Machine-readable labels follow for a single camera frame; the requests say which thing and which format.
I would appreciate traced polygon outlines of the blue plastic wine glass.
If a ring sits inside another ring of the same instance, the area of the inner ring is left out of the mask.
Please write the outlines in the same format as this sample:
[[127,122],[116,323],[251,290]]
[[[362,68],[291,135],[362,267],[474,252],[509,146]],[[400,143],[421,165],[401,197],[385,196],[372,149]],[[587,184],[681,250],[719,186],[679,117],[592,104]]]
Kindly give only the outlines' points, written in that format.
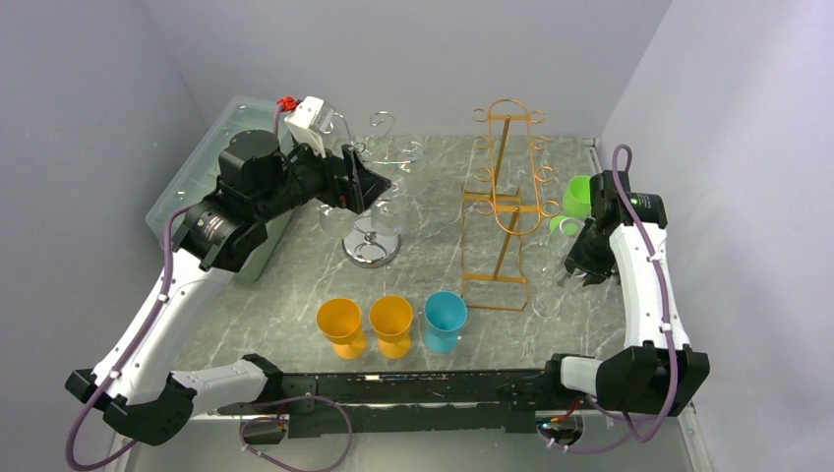
[[468,310],[464,300],[450,291],[435,292],[424,304],[424,315],[426,346],[436,353],[451,352],[467,320]]

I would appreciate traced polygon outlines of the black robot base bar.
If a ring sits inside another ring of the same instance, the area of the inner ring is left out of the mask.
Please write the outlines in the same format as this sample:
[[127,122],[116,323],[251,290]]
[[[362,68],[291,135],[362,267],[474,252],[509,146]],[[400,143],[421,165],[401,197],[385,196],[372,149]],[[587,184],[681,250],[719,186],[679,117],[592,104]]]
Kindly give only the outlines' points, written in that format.
[[546,368],[286,374],[281,389],[222,415],[281,414],[292,439],[341,433],[499,430],[537,431],[547,415],[580,395]]

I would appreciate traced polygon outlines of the orange plastic wine glass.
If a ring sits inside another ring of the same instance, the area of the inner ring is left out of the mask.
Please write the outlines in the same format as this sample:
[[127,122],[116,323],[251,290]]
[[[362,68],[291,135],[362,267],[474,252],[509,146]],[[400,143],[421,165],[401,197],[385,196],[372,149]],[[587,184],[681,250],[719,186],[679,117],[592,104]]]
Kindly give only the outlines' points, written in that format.
[[380,352],[387,358],[404,357],[411,347],[410,328],[414,312],[410,303],[395,295],[378,299],[370,310],[370,323],[378,337]]
[[333,298],[318,309],[316,322],[319,330],[331,343],[332,350],[341,359],[360,357],[366,348],[359,306],[347,298]]

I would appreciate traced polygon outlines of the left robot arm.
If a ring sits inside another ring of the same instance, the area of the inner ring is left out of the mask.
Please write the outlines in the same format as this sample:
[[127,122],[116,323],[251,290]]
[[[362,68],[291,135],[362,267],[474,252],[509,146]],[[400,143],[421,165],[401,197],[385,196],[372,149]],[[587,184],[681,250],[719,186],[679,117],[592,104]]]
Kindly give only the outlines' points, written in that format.
[[99,364],[66,382],[108,426],[140,443],[166,443],[210,410],[248,403],[268,413],[280,404],[283,374],[257,354],[203,371],[175,370],[185,335],[267,240],[270,221],[313,200],[360,214],[391,187],[352,146],[334,154],[297,143],[283,152],[266,130],[235,135],[218,164],[214,190],[169,218],[162,273],[127,331]]

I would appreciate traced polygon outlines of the green plastic wine glass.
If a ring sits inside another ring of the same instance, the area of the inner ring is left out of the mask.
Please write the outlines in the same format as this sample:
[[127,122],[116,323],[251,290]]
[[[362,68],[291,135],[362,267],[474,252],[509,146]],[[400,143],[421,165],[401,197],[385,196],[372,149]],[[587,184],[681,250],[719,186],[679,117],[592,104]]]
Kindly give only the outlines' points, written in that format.
[[577,175],[569,180],[563,195],[563,212],[549,223],[551,233],[560,232],[567,237],[579,234],[584,220],[591,214],[590,179],[588,175]]

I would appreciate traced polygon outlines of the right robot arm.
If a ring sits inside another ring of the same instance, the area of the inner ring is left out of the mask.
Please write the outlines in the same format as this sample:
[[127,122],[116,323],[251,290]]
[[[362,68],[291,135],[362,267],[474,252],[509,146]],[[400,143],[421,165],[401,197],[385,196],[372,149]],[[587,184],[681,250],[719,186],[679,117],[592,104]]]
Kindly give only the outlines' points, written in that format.
[[666,260],[668,218],[660,196],[634,192],[624,171],[590,180],[591,214],[569,249],[558,252],[561,275],[583,273],[585,286],[618,277],[623,291],[625,346],[599,360],[556,354],[547,363],[542,394],[565,408],[578,396],[604,409],[679,415],[710,372],[695,351],[676,307]]

